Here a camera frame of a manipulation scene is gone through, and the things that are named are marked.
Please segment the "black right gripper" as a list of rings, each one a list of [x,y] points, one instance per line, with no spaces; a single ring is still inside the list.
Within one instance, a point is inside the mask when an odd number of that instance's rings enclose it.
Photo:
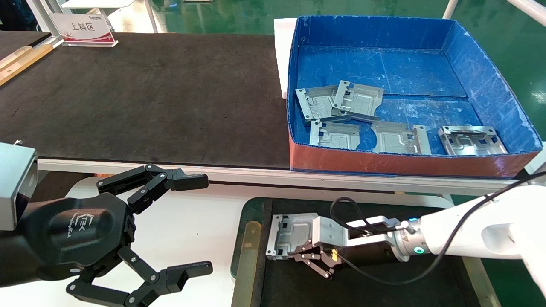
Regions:
[[[359,245],[351,247],[335,247],[339,256],[343,256],[343,260],[339,265],[340,268],[349,268],[345,260],[348,260],[357,267],[375,266],[379,264],[393,264],[397,262],[397,258],[392,251],[392,247],[387,243],[371,243],[369,245]],[[295,247],[292,252],[292,257],[301,255],[301,262],[306,264],[313,271],[317,272],[326,280],[331,280],[334,275],[334,266],[337,265],[331,255],[331,246],[321,246],[313,243],[305,243]]]

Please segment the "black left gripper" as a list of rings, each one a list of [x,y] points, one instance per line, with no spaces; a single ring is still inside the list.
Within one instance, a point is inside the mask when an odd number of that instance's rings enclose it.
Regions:
[[[19,223],[19,280],[59,281],[83,272],[66,292],[106,307],[148,307],[162,295],[181,292],[189,278],[211,274],[212,263],[154,271],[129,248],[136,230],[132,214],[141,214],[168,191],[208,186],[206,174],[143,165],[100,180],[95,197],[31,203]],[[127,198],[128,206],[115,196],[136,188]],[[93,284],[121,260],[143,279],[139,288],[129,293]]]

